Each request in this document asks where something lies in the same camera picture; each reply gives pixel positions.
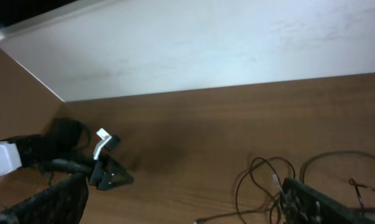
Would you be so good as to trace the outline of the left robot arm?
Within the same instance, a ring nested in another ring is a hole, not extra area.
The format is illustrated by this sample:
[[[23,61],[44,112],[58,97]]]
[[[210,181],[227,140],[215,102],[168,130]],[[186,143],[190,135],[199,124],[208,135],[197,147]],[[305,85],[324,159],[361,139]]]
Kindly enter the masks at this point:
[[[36,167],[39,172],[82,174],[90,185],[106,191],[129,185],[134,177],[127,169],[103,150],[112,151],[120,143],[117,135],[103,128],[96,132],[100,138],[91,156],[83,154],[90,145],[92,133],[80,121],[55,119],[44,134],[14,136],[0,140],[0,176],[20,168]]]

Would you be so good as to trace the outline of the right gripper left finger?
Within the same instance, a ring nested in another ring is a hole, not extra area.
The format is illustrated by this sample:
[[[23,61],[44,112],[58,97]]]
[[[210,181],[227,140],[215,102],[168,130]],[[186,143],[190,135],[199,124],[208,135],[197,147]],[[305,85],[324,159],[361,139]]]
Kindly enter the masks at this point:
[[[86,177],[72,174],[0,212],[0,224],[79,224],[87,199]]]

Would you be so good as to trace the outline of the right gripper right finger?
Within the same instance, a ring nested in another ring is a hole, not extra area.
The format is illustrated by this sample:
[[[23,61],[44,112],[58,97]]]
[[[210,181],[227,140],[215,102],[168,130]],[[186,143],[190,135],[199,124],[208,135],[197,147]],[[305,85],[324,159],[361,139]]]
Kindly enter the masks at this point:
[[[292,178],[283,181],[280,208],[287,224],[375,224],[374,220]]]

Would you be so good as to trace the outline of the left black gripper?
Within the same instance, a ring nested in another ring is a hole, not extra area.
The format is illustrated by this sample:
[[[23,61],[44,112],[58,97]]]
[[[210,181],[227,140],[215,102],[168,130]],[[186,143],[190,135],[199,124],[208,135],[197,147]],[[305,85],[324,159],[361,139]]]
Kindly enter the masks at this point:
[[[127,169],[116,163],[109,155],[98,158],[89,180],[89,184],[97,190],[110,190],[133,182],[134,177]]]

